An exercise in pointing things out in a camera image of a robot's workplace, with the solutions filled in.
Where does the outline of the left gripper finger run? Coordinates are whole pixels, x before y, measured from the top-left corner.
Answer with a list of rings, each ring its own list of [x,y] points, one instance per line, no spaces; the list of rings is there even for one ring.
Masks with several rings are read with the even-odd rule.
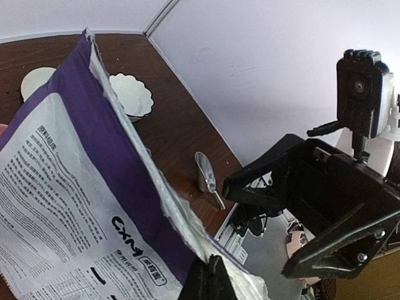
[[[236,300],[231,280],[221,256],[208,262],[196,258],[189,270],[179,300]]]

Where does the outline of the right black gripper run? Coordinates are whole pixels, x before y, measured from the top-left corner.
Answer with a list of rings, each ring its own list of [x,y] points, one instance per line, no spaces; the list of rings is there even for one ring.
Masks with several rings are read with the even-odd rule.
[[[315,235],[284,265],[288,279],[354,279],[399,225],[398,187],[325,142],[295,134],[228,176],[222,195],[261,213],[288,209]]]

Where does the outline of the metal food scoop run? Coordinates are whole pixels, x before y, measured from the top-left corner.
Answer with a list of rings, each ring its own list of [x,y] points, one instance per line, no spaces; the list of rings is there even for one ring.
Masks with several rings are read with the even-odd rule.
[[[225,210],[226,205],[218,194],[216,177],[210,160],[200,151],[194,154],[194,160],[196,163],[198,188],[204,193],[212,194],[216,198],[220,210]]]

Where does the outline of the purple pet food bag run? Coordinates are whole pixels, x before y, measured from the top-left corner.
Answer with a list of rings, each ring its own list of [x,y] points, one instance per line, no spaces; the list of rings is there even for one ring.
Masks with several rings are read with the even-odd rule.
[[[17,299],[179,299],[211,255],[237,299],[268,298],[156,167],[84,30],[1,136],[4,281]]]

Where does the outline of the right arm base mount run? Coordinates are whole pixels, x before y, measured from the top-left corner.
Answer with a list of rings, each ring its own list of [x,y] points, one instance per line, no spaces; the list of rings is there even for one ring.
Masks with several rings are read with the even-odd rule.
[[[239,204],[232,215],[232,224],[236,232],[243,238],[247,231],[260,237],[266,230],[267,216],[259,206]]]

